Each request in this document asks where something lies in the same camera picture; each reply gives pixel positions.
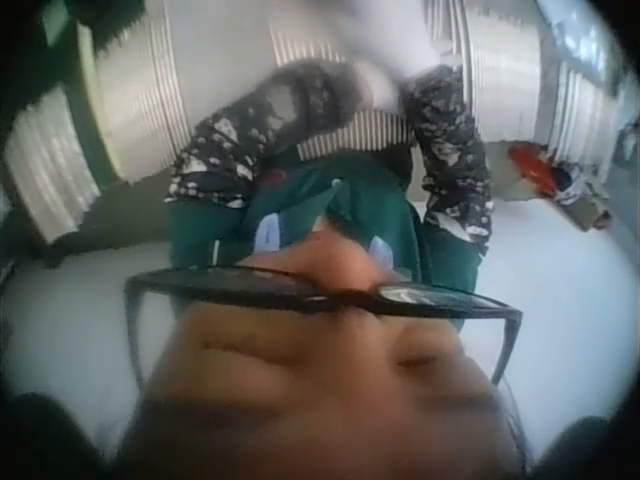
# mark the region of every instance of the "black eyeglasses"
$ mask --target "black eyeglasses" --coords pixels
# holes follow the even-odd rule
[[[241,307],[291,310],[301,313],[335,312],[346,306],[375,315],[447,320],[504,320],[504,341],[491,377],[500,383],[513,352],[522,312],[503,303],[416,283],[394,283],[374,293],[326,293],[300,276],[250,267],[210,267],[201,270],[167,269],[136,275],[125,286],[129,355],[138,386],[143,384],[138,352],[137,318],[146,292]]]

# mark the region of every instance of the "white floor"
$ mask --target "white floor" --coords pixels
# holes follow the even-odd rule
[[[136,400],[123,282],[166,265],[166,255],[166,244],[152,244],[57,270],[31,265],[2,305],[15,329],[5,371],[16,393],[53,396],[104,451]],[[638,366],[639,288],[607,233],[582,233],[542,201],[499,203],[478,291],[525,312],[507,377],[536,457],[578,418],[614,413]],[[168,302],[152,298],[142,317],[148,371],[172,328]],[[496,343],[471,324],[463,337],[481,361]]]

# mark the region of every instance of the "glasses frame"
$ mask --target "glasses frame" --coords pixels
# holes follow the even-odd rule
[[[502,350],[498,357],[498,363],[494,373],[491,377],[491,381],[494,385],[498,385],[504,376],[504,372],[511,358],[511,354],[513,353],[516,339],[520,331],[520,326],[522,324],[523,314],[521,311],[491,298],[458,290],[430,287],[428,285],[411,282],[390,283],[381,285],[380,288],[411,288],[412,286],[421,290],[424,290],[425,288],[434,288],[441,292],[461,293],[484,302],[495,304],[496,307],[477,306],[472,308],[452,308],[427,304],[403,303],[389,300],[377,292],[369,293],[363,291],[326,293],[318,289],[317,293],[313,294],[292,294],[278,292],[277,290],[274,290],[273,292],[232,291],[187,284],[180,285],[175,282],[169,283],[163,281],[161,278],[162,275],[167,273],[211,272],[213,270],[235,270],[248,271],[252,273],[265,273],[288,278],[295,282],[299,282],[300,285],[304,285],[306,287],[310,286],[306,279],[289,272],[242,266],[208,267],[199,270],[169,268],[147,272],[129,278],[124,288],[125,317],[127,323],[129,357],[136,383],[140,389],[144,384],[144,379],[140,365],[138,316],[144,296],[149,292],[180,297],[185,300],[197,302],[217,303],[221,305],[259,308],[265,310],[287,310],[309,314],[330,313],[345,307],[357,307],[374,315],[390,317],[414,317],[465,321],[503,319],[505,321],[505,326]]]

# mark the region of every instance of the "hand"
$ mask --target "hand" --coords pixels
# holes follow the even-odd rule
[[[306,0],[347,47],[403,82],[442,57],[426,28],[424,0]]]

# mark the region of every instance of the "person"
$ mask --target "person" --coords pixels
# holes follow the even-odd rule
[[[473,292],[491,235],[490,175],[460,70],[443,64],[419,2],[355,4],[357,16],[334,25],[400,85],[427,170],[427,214],[418,217],[372,154],[297,156],[300,142],[372,105],[353,63],[287,66],[205,119],[175,163],[171,272],[190,279],[186,291],[199,272],[236,285],[254,269],[246,285],[262,303],[244,302],[240,288],[233,301],[178,304],[118,458],[124,478],[524,472],[507,409],[465,356],[461,322],[286,305],[287,275],[322,301],[407,281]],[[241,273],[224,273],[233,266]],[[284,291],[282,300],[269,304],[263,288]]]

